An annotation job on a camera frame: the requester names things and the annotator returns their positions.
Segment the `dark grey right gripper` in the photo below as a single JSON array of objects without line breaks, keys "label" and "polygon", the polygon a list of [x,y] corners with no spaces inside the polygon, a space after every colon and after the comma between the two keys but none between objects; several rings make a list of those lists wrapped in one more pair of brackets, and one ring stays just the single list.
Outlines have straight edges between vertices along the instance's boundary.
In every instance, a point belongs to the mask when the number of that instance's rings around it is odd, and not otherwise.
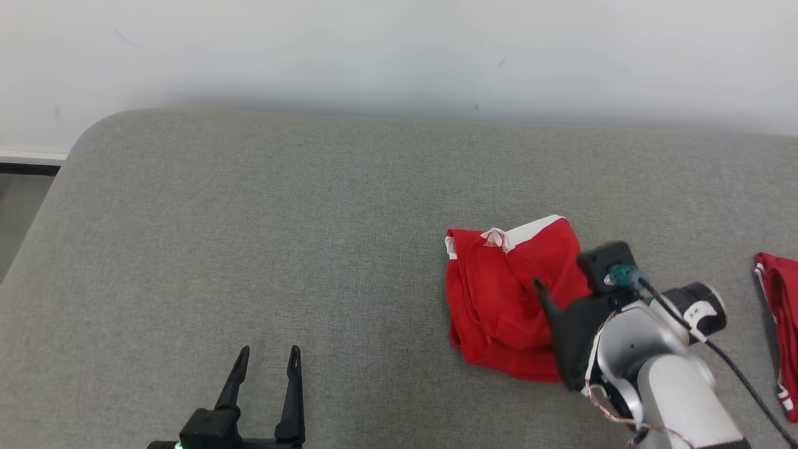
[{"label": "dark grey right gripper", "polygon": [[559,378],[567,390],[578,392],[590,378],[588,364],[599,327],[617,309],[615,296],[593,294],[561,309],[544,282],[533,279],[533,286],[550,327]]}]

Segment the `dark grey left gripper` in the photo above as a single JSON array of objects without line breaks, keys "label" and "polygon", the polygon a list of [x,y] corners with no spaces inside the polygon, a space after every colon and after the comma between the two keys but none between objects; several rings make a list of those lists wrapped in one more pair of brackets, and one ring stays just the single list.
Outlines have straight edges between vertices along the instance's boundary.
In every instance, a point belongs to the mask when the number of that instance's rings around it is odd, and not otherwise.
[{"label": "dark grey left gripper", "polygon": [[[236,411],[239,390],[247,377],[250,347],[244,346],[234,362],[223,389],[216,401],[216,411]],[[302,448],[305,434],[305,415],[303,406],[301,349],[291,347],[287,365],[287,393],[283,401],[280,422],[274,430],[275,440],[242,440],[245,449],[290,449]]]}]

